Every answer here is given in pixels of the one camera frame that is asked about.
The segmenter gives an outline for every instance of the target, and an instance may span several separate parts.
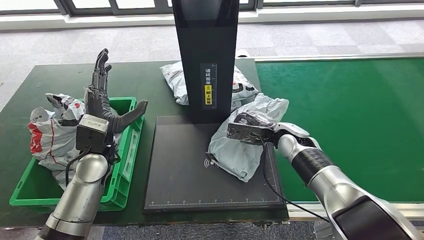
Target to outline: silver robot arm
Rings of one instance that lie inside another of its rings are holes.
[[[323,205],[336,239],[423,239],[393,205],[349,179],[308,132],[291,123],[279,123],[279,130],[285,132],[277,143],[279,152]]]
[[[35,240],[85,240],[105,189],[108,161],[97,153],[81,158],[75,176]]]
[[[145,112],[148,102],[123,114],[111,111],[108,97],[108,74],[111,66],[106,64],[109,51],[105,48],[97,56],[91,84],[85,92],[86,114],[76,127],[77,150],[83,151],[76,159],[75,176],[68,184],[56,209],[47,219],[35,240],[85,240],[96,217],[105,181],[113,170],[117,156],[114,134],[122,132]]]

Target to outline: green plastic crate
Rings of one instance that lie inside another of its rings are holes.
[[[135,97],[111,97],[109,101],[110,106],[119,115],[133,110],[137,104]],[[99,212],[120,211],[127,205],[143,119],[141,117],[122,133],[118,149],[121,161],[114,165],[113,173],[106,180]],[[38,165],[38,162],[34,157],[31,159],[9,204],[30,208],[40,213],[51,213],[55,210],[64,191],[56,183],[52,172]]]

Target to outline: white plastic bag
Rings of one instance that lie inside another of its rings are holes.
[[[213,154],[211,159],[228,173],[247,183],[254,175],[260,163],[262,146],[250,145],[236,139],[227,138],[228,124],[234,122],[240,113],[263,113],[270,120],[279,122],[286,113],[289,101],[281,98],[270,98],[259,93],[253,102],[241,106],[221,124],[212,136],[208,152]]]
[[[66,171],[53,171],[53,178],[56,179],[57,184],[63,189],[66,189]],[[75,176],[75,171],[70,170],[69,171],[69,179],[73,179]]]
[[[31,133],[29,148],[39,165],[52,171],[65,170],[78,156],[75,149],[77,124],[84,114],[84,103],[64,94],[46,93],[54,112],[35,108],[28,124]]]
[[[184,78],[183,63],[181,61],[160,67],[166,83],[173,91],[176,103],[189,105],[187,96],[186,79]],[[251,84],[243,73],[234,66],[234,76],[232,81],[231,111],[242,106],[242,100],[253,100],[259,91]]]

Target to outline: black cable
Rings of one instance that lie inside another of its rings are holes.
[[[260,140],[260,142],[262,143],[262,148],[263,148],[263,154],[260,156],[260,161],[261,162],[263,162],[263,171],[262,171],[262,174],[263,174],[263,177],[265,178],[265,182],[266,182],[266,184],[268,185],[268,187],[270,187],[271,188],[271,190],[277,195],[277,196],[279,196],[281,199],[283,199],[284,201],[286,201],[288,204],[291,204],[291,205],[293,205],[293,206],[295,206],[296,208],[299,208],[299,209],[301,209],[301,210],[303,210],[303,211],[305,211],[305,212],[307,212],[307,213],[309,213],[309,214],[312,214],[312,215],[314,215],[315,217],[317,217],[317,218],[320,218],[320,219],[322,219],[323,221],[326,221],[327,223],[329,223],[330,221],[328,220],[328,219],[326,219],[326,218],[324,218],[323,216],[320,216],[320,215],[318,215],[318,214],[316,214],[316,213],[314,213],[314,212],[312,212],[312,211],[309,211],[308,209],[306,209],[306,208],[304,208],[304,207],[302,207],[302,206],[300,206],[300,205],[297,205],[296,203],[294,203],[294,202],[292,202],[292,201],[290,201],[290,200],[288,200],[287,198],[285,198],[285,197],[283,197],[281,194],[279,194],[274,188],[273,188],[273,186],[271,185],[271,183],[268,181],[268,178],[267,178],[267,173],[266,173],[266,167],[265,167],[265,164],[266,164],[266,159],[265,159],[265,152],[266,152],[266,148],[265,148],[265,142],[264,142],[264,139],[262,139],[262,137],[259,135],[259,134],[257,134],[257,133],[255,133],[255,132],[251,132],[250,133],[252,136],[255,136],[255,137],[257,137],[259,140]]]
[[[119,163],[121,161],[121,156],[119,156],[118,150],[115,150],[115,163]]]
[[[71,166],[73,163],[75,163],[76,161],[80,160],[82,157],[84,157],[89,151],[90,149],[92,149],[91,147],[86,147],[85,150],[83,152],[81,152],[78,156],[76,156],[76,158],[72,159],[70,162],[68,162],[68,164],[66,165],[66,170],[65,170],[65,186],[67,187],[69,184],[69,170],[71,169]]]

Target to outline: green work table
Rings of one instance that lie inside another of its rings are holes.
[[[98,225],[281,222],[275,210],[216,210],[142,214],[157,116],[180,115],[159,67],[169,62],[113,63],[110,97],[149,100],[141,131],[127,206],[99,212]],[[308,130],[333,162],[358,185],[395,203],[410,219],[424,219],[424,57],[373,56],[243,59],[237,66],[248,78],[259,77],[263,93],[290,100],[284,122]],[[44,93],[82,98],[93,64],[36,66],[0,112],[0,226],[41,226],[47,214],[11,207],[9,198],[31,158],[29,114],[50,109]],[[304,207],[325,212],[291,168],[277,159],[285,195]],[[288,206],[290,219],[313,219]]]

